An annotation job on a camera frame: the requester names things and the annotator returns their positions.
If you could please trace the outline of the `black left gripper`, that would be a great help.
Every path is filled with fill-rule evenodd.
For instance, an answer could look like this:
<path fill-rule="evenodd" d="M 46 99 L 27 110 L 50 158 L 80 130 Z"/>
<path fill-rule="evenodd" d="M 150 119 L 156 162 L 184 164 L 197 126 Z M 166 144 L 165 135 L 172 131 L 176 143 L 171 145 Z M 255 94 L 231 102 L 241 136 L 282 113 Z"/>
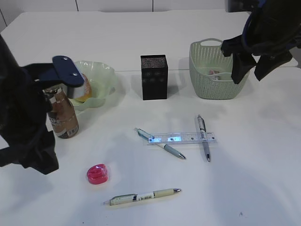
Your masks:
<path fill-rule="evenodd" d="M 59 168 L 54 133 L 46 127 L 51 104 L 34 82 L 45 72 L 55 73 L 51 63 L 0 65 L 0 135 L 8 144 L 0 150 L 2 167 L 19 164 L 42 174 Z"/>

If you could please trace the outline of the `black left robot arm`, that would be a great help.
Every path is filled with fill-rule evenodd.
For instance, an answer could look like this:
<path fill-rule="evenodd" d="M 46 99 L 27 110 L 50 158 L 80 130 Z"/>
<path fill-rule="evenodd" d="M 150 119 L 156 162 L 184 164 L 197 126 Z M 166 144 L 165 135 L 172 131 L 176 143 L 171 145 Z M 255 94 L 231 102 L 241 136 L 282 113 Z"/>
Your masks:
<path fill-rule="evenodd" d="M 19 164 L 47 175 L 58 170 L 55 137 L 46 127 L 51 105 L 0 40 L 0 135 L 7 142 L 0 150 L 0 165 Z"/>

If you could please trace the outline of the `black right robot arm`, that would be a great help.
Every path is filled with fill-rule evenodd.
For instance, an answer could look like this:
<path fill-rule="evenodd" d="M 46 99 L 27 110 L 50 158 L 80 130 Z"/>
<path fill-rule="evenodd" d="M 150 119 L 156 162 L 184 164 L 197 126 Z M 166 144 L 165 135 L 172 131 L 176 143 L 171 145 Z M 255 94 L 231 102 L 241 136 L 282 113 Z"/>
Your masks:
<path fill-rule="evenodd" d="M 241 35 L 224 40 L 221 51 L 233 57 L 231 78 L 239 84 L 254 68 L 257 80 L 292 59 L 301 47 L 301 2 L 264 0 L 248 17 Z"/>

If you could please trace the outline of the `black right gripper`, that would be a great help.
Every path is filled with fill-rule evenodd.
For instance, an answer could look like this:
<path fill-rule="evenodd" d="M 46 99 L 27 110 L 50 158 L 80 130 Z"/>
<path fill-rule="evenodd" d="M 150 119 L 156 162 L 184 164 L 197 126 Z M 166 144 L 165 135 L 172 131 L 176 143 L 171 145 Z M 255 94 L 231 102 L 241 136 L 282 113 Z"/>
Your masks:
<path fill-rule="evenodd" d="M 301 24 L 264 24 L 245 26 L 243 33 L 224 40 L 221 51 L 224 56 L 232 54 L 231 78 L 239 84 L 255 67 L 255 77 L 261 81 L 270 72 L 292 59 L 291 49 L 301 44 Z M 261 56 L 256 63 L 253 56 Z"/>

